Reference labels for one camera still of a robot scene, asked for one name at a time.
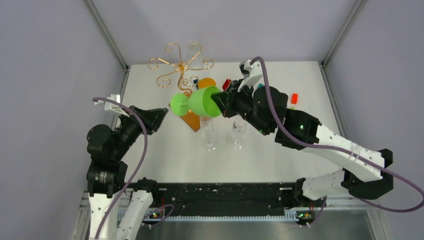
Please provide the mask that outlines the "clear short wine glass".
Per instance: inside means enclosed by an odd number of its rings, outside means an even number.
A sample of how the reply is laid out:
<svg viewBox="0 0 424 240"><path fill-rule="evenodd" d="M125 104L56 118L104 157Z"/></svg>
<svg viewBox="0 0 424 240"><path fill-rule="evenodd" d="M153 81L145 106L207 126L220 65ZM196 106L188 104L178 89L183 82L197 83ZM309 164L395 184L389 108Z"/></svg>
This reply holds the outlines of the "clear short wine glass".
<svg viewBox="0 0 424 240"><path fill-rule="evenodd" d="M203 63L203 47L199 42L191 41L186 51L187 64L190 69L202 69Z"/></svg>

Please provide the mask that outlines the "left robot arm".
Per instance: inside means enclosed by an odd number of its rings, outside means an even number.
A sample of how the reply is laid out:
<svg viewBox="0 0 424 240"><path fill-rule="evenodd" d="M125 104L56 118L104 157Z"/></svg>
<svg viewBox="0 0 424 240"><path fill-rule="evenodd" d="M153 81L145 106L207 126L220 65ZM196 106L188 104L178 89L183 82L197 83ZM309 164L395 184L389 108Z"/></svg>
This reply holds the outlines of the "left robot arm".
<svg viewBox="0 0 424 240"><path fill-rule="evenodd" d="M159 130L168 109L143 110L133 105L130 109L137 116L125 112L119 116L120 125L115 130L105 124L98 124L87 133L87 152L91 157L86 174L91 210L91 240L134 239L146 210L160 202L161 194L155 180L143 178L137 182L125 183L128 166L122 159L144 133L139 120L144 123L145 133L152 135ZM128 216L122 219L122 230L118 231L117 202L126 189L132 189L134 196L128 207Z"/></svg>

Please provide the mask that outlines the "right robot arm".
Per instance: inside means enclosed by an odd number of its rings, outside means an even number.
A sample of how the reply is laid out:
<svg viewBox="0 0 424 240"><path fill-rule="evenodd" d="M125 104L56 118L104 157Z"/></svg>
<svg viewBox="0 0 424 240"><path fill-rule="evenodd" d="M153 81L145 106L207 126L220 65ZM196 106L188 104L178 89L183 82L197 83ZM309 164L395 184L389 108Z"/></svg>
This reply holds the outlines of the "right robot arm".
<svg viewBox="0 0 424 240"><path fill-rule="evenodd" d="M393 162L388 149L368 150L336 134L316 117L287 107L288 96L271 87L241 90L229 88L211 95L225 118L240 116L262 135L275 135L275 142L322 157L339 170L296 181L293 200L307 206L325 196L350 194L375 200L394 188L393 177L383 172Z"/></svg>

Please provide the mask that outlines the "green plastic goblet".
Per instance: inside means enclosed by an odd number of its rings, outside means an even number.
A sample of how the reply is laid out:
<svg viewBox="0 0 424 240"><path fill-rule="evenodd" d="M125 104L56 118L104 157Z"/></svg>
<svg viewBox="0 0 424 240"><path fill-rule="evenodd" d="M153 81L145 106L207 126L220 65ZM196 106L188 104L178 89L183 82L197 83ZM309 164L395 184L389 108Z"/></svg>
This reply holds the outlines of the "green plastic goblet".
<svg viewBox="0 0 424 240"><path fill-rule="evenodd" d="M177 93L172 97L170 107L179 117L192 112L200 117L215 118L221 115L221 111L211 96L220 92L216 86L208 86L193 92L190 97Z"/></svg>

